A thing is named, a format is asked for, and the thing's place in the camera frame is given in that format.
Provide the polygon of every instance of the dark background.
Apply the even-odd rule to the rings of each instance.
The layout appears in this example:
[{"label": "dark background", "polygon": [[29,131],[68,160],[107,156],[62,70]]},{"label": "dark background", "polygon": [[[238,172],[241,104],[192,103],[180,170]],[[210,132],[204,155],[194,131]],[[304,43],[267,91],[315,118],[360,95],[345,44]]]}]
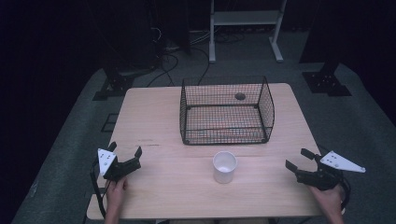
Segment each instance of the dark background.
[{"label": "dark background", "polygon": [[[119,17],[115,8],[103,7],[109,1],[91,1],[90,7],[87,2],[1,0],[1,223],[14,217],[81,90],[102,67],[103,57],[117,58],[115,52],[126,50],[122,55],[129,63],[150,65],[161,50],[150,45],[147,27],[161,27],[167,38],[187,48],[188,29],[208,29],[209,25],[209,1],[132,1],[142,10],[128,19]],[[125,6],[127,2],[131,1],[118,1]],[[279,3],[216,1],[218,9],[227,6],[273,9]],[[324,62],[332,50],[332,37],[341,34],[340,43],[346,46],[337,51],[341,63],[361,77],[396,123],[395,12],[390,0],[289,1],[282,29],[311,28],[301,63]],[[119,30],[108,31],[114,27]],[[118,41],[126,46],[111,45]],[[145,54],[142,46],[157,49]]]}]

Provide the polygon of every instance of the white triangular marker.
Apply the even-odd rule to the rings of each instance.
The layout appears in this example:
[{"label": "white triangular marker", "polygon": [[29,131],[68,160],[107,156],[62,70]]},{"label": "white triangular marker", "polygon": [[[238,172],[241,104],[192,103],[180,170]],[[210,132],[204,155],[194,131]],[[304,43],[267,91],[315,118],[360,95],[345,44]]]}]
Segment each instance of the white triangular marker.
[{"label": "white triangular marker", "polygon": [[361,167],[352,161],[345,159],[344,157],[338,155],[337,153],[331,151],[321,160],[321,163],[326,164],[337,170],[354,171],[359,173],[365,173],[366,169]]},{"label": "white triangular marker", "polygon": [[105,175],[111,163],[116,159],[116,154],[104,149],[98,149],[99,173]]}]

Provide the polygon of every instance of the white shelf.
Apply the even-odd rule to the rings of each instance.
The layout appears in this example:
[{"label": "white shelf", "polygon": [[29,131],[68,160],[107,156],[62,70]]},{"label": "white shelf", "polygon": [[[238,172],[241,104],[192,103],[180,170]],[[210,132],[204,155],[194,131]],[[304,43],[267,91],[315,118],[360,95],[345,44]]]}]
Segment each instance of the white shelf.
[{"label": "white shelf", "polygon": [[217,11],[214,25],[276,24],[278,10],[272,11]]}]

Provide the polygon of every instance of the black equipment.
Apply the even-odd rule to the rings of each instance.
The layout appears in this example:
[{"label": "black equipment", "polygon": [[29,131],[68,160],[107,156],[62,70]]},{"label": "black equipment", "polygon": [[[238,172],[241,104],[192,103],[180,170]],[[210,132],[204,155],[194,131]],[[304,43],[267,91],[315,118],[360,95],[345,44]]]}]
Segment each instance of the black equipment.
[{"label": "black equipment", "polygon": [[95,191],[96,198],[98,200],[99,204],[99,209],[102,213],[103,217],[106,217],[106,210],[105,207],[103,206],[103,197],[105,197],[106,191],[101,192],[101,190],[98,187],[98,184],[96,182],[96,175],[94,168],[96,164],[101,163],[101,165],[108,165],[107,169],[103,171],[103,168],[101,167],[100,169],[100,174],[104,177],[104,179],[107,179],[109,181],[119,181],[121,178],[124,176],[130,174],[131,172],[139,169],[141,167],[140,165],[140,157],[142,156],[142,148],[139,147],[134,154],[134,158],[125,161],[125,162],[118,162],[117,156],[112,153],[114,149],[116,149],[117,144],[115,142],[112,142],[110,146],[107,148],[107,150],[104,149],[99,149],[98,151],[98,157],[96,160],[93,162],[92,168],[91,168],[91,181],[93,185],[93,190]]},{"label": "black equipment", "polygon": [[159,56],[151,29],[149,0],[86,0],[97,34],[103,39],[100,64],[106,81],[93,100],[124,96],[134,79],[156,69]]},{"label": "black equipment", "polygon": [[308,172],[299,170],[296,165],[286,160],[286,168],[294,172],[297,177],[297,182],[316,187],[320,190],[333,189],[337,184],[340,184],[344,189],[345,198],[341,203],[341,210],[343,210],[349,202],[350,185],[344,178],[343,171],[334,169],[326,164],[320,162],[322,156],[315,154],[308,149],[302,148],[301,154],[309,160],[315,159],[318,169],[315,172]]}]

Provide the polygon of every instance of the shelf leg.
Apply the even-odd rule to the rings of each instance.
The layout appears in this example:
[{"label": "shelf leg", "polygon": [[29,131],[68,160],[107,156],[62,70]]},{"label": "shelf leg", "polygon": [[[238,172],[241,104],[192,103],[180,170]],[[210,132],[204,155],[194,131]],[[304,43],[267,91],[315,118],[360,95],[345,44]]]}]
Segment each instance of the shelf leg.
[{"label": "shelf leg", "polygon": [[210,41],[209,41],[209,62],[216,62],[215,52],[215,1],[212,0],[210,6]]},{"label": "shelf leg", "polygon": [[274,35],[269,37],[271,47],[273,49],[273,52],[276,57],[276,61],[278,63],[283,63],[283,57],[282,57],[282,54],[280,53],[280,50],[279,50],[279,47],[277,46],[276,41],[279,36],[279,31],[280,31],[280,26],[281,26],[282,20],[283,20],[283,15],[285,14],[286,3],[287,3],[287,0],[283,0],[282,6],[280,7],[279,13],[277,14]]}]

